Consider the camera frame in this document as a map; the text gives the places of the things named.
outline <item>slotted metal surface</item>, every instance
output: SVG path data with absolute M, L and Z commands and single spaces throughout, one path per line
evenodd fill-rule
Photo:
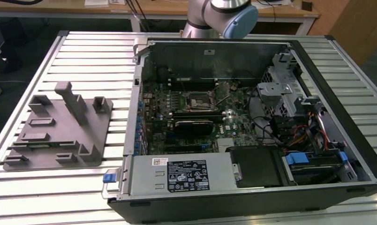
M 107 146 L 100 166 L 70 170 L 12 171 L 0 163 L 0 225 L 126 224 L 102 199 L 102 175 L 122 165 L 130 88 L 134 74 L 133 41 L 145 34 L 122 32 L 71 32 L 58 37 L 36 73 L 31 92 L 59 99 L 56 81 L 71 81 L 84 98 L 114 100 Z M 178 34 L 151 34 L 177 38 Z M 297 39 L 309 53 L 333 91 L 345 105 L 377 152 L 377 90 L 358 68 L 344 59 L 334 42 L 325 37 L 253 35 L 254 39 Z M 313 87 L 305 80 L 312 92 Z M 0 134 L 0 161 L 16 140 L 30 111 L 22 100 Z M 109 191 L 117 191 L 109 185 Z M 377 195 L 352 199 L 326 210 L 190 221 L 179 224 L 377 224 Z

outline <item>motherboard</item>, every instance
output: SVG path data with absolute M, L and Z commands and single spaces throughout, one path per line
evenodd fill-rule
M 249 87 L 237 81 L 214 81 L 211 87 L 189 90 L 179 83 L 175 90 L 170 83 L 145 84 L 147 154 L 225 152 L 230 146 L 258 144 L 247 112 Z

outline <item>floor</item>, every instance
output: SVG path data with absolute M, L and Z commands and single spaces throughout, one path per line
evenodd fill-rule
M 35 71 L 42 63 L 47 50 L 59 30 L 75 31 L 131 31 L 127 20 L 106 19 L 22 19 L 22 25 L 28 30 L 31 41 L 16 46 L 16 52 L 23 60 L 23 68 L 10 74 L 0 74 L 0 131 L 23 95 Z M 155 32 L 178 32 L 185 27 L 185 21 L 151 21 L 150 28 Z M 377 85 L 377 51 L 362 66 L 362 69 Z

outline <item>power supply label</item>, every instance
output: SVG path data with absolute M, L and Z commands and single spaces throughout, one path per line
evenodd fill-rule
M 207 161 L 169 162 L 169 191 L 205 191 L 209 190 Z

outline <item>table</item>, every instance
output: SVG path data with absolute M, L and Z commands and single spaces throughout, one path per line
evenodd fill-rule
M 175 0 L 139 0 L 149 19 L 186 20 L 187 2 Z M 259 22 L 300 23 L 297 35 L 306 35 L 320 13 L 297 9 L 301 0 L 296 0 L 296 6 L 275 7 L 259 10 Z M 103 18 L 130 19 L 134 32 L 141 32 L 139 22 L 131 14 L 127 5 L 110 4 L 107 8 L 84 8 L 84 0 L 44 0 L 32 6 L 20 6 L 0 2 L 2 17 L 40 17 L 40 18 Z
M 122 166 L 125 131 L 135 64 L 133 43 L 138 37 L 177 38 L 178 33 L 62 32 L 0 133 L 0 162 L 28 118 L 34 94 L 59 99 L 58 81 L 71 81 L 75 94 L 104 96 L 114 102 L 107 146 L 100 166 L 68 170 L 11 171 L 0 163 L 0 225 L 127 225 L 102 198 L 102 176 Z M 324 36 L 250 35 L 250 39 L 297 39 L 377 152 L 377 88 L 336 41 Z M 305 79 L 313 95 L 316 90 Z M 109 191 L 118 187 L 110 183 Z M 326 210 L 181 222 L 179 225 L 374 224 L 377 194 L 350 199 Z

